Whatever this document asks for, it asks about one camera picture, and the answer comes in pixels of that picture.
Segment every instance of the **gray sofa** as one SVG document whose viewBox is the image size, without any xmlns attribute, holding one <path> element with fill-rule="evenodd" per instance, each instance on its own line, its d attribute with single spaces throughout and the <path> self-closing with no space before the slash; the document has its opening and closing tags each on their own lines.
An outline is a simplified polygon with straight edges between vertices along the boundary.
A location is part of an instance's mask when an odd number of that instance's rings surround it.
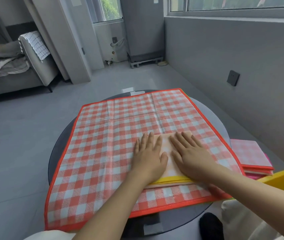
<svg viewBox="0 0 284 240">
<path fill-rule="evenodd" d="M 30 68 L 23 73 L 0 77 L 0 94 L 38 86 L 46 86 L 52 92 L 49 84 L 59 72 L 52 56 L 41 61 L 28 41 L 22 36 L 20 38 Z"/>
</svg>

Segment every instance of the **dark glass tabletop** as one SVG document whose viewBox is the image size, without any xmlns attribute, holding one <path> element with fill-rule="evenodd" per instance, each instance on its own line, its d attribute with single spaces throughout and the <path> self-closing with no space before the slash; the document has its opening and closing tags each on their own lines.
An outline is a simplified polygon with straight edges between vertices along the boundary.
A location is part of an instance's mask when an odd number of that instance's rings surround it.
<svg viewBox="0 0 284 240">
<path fill-rule="evenodd" d="M 145 91 L 147 93 L 156 90 L 139 90 L 139 92 L 140 91 Z M 121 93 L 105 100 L 128 96 L 131 96 L 130 92 Z M 76 118 L 69 123 L 54 145 L 48 166 L 49 184 L 51 184 L 58 162 L 62 156 L 64 148 L 67 145 L 75 120 Z M 192 221 L 202 214 L 210 205 L 211 203 L 204 203 L 162 211 L 151 215 L 130 218 L 128 219 L 124 228 L 122 237 L 142 237 L 171 231 Z"/>
</svg>

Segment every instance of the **sofa armrest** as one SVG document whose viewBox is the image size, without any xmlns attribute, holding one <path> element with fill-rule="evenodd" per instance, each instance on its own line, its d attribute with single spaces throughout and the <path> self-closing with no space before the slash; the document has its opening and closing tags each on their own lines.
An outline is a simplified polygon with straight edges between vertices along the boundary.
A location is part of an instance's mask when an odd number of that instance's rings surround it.
<svg viewBox="0 0 284 240">
<path fill-rule="evenodd" d="M 59 72 L 52 56 L 49 55 L 41 61 L 29 44 L 28 40 L 20 36 L 20 41 L 23 52 L 30 63 L 31 68 L 37 74 L 43 85 L 48 86 Z"/>
</svg>

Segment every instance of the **checkered placemat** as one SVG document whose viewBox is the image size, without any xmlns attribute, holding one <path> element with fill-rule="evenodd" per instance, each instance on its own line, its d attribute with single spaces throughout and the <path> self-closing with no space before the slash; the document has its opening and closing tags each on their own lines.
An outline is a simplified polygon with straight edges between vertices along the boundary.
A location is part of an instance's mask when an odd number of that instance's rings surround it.
<svg viewBox="0 0 284 240">
<path fill-rule="evenodd" d="M 46 230 L 80 229 L 124 180 L 137 137 L 191 131 L 217 163 L 242 173 L 236 155 L 180 89 L 84 105 L 50 185 Z M 212 195 L 205 185 L 145 189 L 130 217 L 230 196 Z"/>
<path fill-rule="evenodd" d="M 256 141 L 231 139 L 231 145 L 245 169 L 274 169 Z"/>
</svg>

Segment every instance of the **right hand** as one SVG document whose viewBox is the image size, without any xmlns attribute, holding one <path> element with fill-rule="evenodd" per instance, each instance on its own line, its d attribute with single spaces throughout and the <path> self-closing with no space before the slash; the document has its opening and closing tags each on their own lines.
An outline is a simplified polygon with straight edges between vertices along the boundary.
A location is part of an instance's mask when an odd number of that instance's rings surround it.
<svg viewBox="0 0 284 240">
<path fill-rule="evenodd" d="M 219 170 L 219 165 L 210 153 L 193 135 L 176 132 L 176 138 L 170 136 L 170 141 L 177 151 L 172 156 L 182 173 L 188 177 L 210 183 L 210 178 Z"/>
</svg>

